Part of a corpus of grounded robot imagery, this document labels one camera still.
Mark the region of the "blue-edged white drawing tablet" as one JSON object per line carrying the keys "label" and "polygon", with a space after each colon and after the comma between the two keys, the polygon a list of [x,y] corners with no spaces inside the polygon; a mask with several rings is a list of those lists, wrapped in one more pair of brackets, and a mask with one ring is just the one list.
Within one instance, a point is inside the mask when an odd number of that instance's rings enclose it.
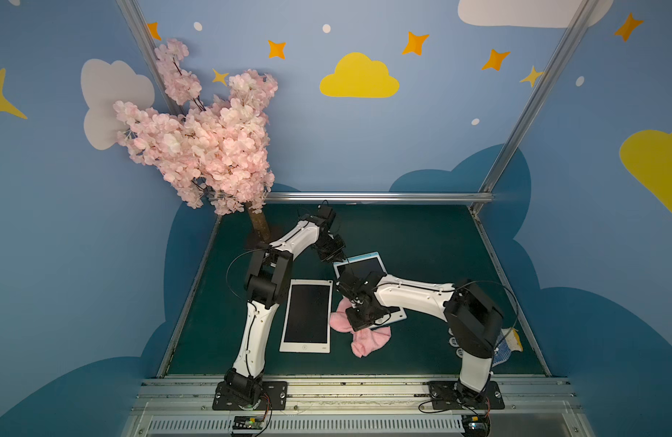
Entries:
{"label": "blue-edged white drawing tablet", "polygon": [[[335,276],[337,279],[341,277],[343,271],[350,271],[354,276],[359,278],[367,276],[371,271],[387,274],[385,265],[383,264],[380,254],[370,252],[363,255],[350,257],[343,261],[334,262],[333,264]],[[402,322],[407,319],[407,314],[403,308],[389,307],[388,313],[376,320],[368,326],[369,329],[387,326],[396,322]]]}

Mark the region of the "pink cloth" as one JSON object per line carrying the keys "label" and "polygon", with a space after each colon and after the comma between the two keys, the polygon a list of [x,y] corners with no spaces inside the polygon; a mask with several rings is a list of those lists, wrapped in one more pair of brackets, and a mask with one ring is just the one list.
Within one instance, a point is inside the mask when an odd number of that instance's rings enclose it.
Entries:
{"label": "pink cloth", "polygon": [[351,349],[356,357],[366,357],[389,342],[392,337],[389,326],[374,330],[365,328],[361,331],[354,331],[346,316],[347,309],[352,309],[352,304],[349,300],[342,298],[337,310],[331,313],[329,323],[334,331],[352,335]]}

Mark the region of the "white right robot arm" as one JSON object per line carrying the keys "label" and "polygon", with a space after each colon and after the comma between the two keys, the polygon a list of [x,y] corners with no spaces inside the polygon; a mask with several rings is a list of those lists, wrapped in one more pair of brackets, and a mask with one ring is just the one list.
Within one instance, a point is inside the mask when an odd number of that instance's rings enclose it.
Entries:
{"label": "white right robot arm", "polygon": [[356,331],[371,327],[394,307],[447,322],[463,350],[452,399],[468,408],[477,408],[483,402],[491,380],[503,313],[476,283],[457,287],[452,283],[403,280],[377,272],[358,278],[345,271],[337,280],[336,289],[352,304],[346,317]]}

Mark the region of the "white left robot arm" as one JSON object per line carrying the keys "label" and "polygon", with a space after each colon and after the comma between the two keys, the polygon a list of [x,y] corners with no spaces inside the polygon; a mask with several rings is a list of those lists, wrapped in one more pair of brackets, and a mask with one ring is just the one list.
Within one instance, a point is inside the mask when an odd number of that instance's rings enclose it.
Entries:
{"label": "white left robot arm", "polygon": [[261,243],[252,251],[244,282],[246,326],[237,358],[219,384],[226,402],[250,408],[264,399],[266,346],[275,313],[288,298],[294,260],[309,248],[324,262],[345,259],[343,238],[331,232],[335,219],[333,207],[321,204],[279,240]]}

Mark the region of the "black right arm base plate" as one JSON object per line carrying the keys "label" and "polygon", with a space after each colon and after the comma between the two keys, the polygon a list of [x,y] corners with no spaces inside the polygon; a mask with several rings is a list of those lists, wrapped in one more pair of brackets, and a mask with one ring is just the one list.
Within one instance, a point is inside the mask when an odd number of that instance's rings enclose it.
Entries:
{"label": "black right arm base plate", "polygon": [[465,387],[459,381],[430,381],[427,383],[436,410],[504,410],[505,401],[497,382],[489,381],[481,391]]}

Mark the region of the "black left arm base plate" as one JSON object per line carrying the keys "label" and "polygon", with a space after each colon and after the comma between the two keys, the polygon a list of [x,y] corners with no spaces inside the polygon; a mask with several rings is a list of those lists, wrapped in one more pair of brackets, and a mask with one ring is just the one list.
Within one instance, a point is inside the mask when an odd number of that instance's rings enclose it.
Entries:
{"label": "black left arm base plate", "polygon": [[284,411],[286,408],[288,382],[251,383],[247,387],[234,387],[220,382],[212,402],[213,411]]}

